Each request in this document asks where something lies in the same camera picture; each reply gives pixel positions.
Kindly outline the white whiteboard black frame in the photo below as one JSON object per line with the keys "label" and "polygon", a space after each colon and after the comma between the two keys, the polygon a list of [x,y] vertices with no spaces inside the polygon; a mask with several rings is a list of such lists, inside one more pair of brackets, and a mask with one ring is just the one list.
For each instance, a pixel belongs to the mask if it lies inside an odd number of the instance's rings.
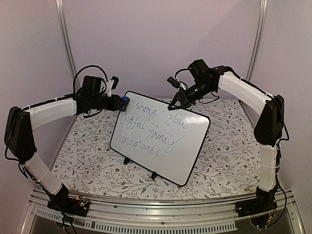
{"label": "white whiteboard black frame", "polygon": [[178,186],[185,186],[208,133],[210,118],[134,91],[118,114],[110,147],[130,161]]}

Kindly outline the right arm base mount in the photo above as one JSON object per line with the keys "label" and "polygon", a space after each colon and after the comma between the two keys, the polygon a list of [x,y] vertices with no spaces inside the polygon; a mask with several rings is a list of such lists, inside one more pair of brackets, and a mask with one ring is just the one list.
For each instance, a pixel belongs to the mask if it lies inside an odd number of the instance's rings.
{"label": "right arm base mount", "polygon": [[276,209],[277,203],[274,194],[269,192],[257,193],[256,198],[237,202],[234,210],[239,217],[255,215]]}

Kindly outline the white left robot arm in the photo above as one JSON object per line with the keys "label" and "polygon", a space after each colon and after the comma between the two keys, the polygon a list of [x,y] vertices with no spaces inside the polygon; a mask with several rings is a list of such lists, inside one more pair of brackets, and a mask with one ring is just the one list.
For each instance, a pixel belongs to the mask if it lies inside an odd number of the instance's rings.
{"label": "white left robot arm", "polygon": [[34,180],[53,196],[53,203],[63,212],[72,208],[72,200],[66,186],[40,156],[37,130],[64,118],[82,114],[89,117],[91,111],[98,114],[101,111],[125,110],[126,98],[113,93],[119,78],[111,77],[104,88],[101,88],[102,82],[100,77],[85,76],[78,91],[22,108],[14,106],[8,113],[4,143],[5,153],[11,153],[12,157],[7,159],[16,161],[24,177]]}

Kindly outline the blue whiteboard eraser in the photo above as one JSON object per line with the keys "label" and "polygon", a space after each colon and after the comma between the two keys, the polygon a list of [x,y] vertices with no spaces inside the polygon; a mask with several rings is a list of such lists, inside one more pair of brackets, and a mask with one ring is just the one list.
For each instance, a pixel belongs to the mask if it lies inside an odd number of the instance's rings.
{"label": "blue whiteboard eraser", "polygon": [[120,111],[125,112],[129,102],[130,102],[130,99],[128,97],[122,97],[122,104],[121,104]]}

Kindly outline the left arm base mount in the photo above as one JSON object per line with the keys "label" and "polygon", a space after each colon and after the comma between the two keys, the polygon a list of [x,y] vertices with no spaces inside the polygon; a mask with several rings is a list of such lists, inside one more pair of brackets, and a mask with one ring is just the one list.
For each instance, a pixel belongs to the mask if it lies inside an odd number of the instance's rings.
{"label": "left arm base mount", "polygon": [[76,198],[69,197],[68,194],[53,195],[47,207],[66,214],[86,217],[90,207],[90,200],[83,198],[81,195]]}

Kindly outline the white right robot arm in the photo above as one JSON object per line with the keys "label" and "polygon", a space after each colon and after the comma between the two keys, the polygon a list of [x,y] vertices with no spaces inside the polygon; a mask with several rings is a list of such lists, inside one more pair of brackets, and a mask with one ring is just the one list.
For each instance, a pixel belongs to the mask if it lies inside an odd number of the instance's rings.
{"label": "white right robot arm", "polygon": [[269,195],[277,188],[277,173],[280,163],[280,142],[284,125],[284,99],[261,90],[256,85],[240,77],[230,66],[209,67],[204,60],[193,61],[187,68],[194,78],[194,84],[186,87],[176,76],[167,81],[178,92],[168,106],[168,110],[186,109],[195,105],[205,95],[219,90],[238,98],[259,116],[254,128],[254,137],[260,147],[260,180],[252,202],[255,212],[261,213],[271,204]]}

